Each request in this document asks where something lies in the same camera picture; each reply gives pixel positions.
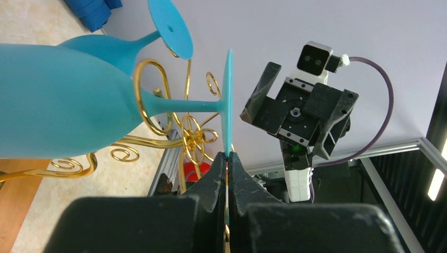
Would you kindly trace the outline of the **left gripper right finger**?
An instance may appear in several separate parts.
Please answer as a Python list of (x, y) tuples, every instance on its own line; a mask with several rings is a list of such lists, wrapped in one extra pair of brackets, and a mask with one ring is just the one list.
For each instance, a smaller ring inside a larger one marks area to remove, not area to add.
[(232, 252), (403, 252), (388, 216), (357, 203), (285, 204), (228, 159)]

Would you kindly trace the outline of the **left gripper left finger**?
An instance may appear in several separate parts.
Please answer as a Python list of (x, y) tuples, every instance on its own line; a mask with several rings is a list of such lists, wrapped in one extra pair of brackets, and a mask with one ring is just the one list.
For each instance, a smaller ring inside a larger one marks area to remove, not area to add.
[(61, 214), (45, 252), (224, 252), (227, 158), (179, 196), (85, 197)]

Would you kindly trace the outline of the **gold wire glass rack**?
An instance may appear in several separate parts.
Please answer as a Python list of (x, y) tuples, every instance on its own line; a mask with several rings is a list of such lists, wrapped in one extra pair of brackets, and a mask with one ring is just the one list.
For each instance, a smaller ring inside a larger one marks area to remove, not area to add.
[[(135, 145), (167, 149), (184, 145), (186, 137), (174, 140), (150, 139), (128, 135), (112, 144), (110, 156), (121, 162), (135, 162), (139, 152)], [(48, 159), (2, 159), (1, 160), (1, 252), (10, 252), (28, 214), (37, 190), (44, 177), (74, 179), (94, 172), (98, 163), (95, 156), (86, 156), (88, 167), (73, 158)]]

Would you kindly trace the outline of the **blue plastic wine glass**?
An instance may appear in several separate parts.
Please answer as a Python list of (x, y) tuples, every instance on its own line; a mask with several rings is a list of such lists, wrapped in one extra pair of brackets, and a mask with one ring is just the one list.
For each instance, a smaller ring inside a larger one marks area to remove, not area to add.
[(76, 157), (142, 123), (133, 79), (86, 53), (1, 44), (1, 158)]

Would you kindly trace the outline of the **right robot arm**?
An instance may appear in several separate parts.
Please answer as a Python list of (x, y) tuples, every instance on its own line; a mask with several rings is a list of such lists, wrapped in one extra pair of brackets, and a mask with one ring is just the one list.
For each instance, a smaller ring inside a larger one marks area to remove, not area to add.
[(289, 200), (308, 201), (313, 157), (330, 158), (338, 140), (349, 131), (358, 94), (285, 77), (272, 99), (268, 92), (280, 70), (281, 65), (267, 63), (240, 118), (279, 140)]

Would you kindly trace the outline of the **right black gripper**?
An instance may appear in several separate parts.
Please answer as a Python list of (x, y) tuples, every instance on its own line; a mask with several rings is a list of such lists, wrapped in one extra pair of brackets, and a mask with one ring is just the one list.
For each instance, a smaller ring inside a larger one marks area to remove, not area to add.
[(280, 70), (281, 65), (267, 63), (240, 118), (290, 145), (314, 146), (312, 154), (328, 160), (350, 129), (359, 94), (285, 78), (277, 96), (269, 98)]

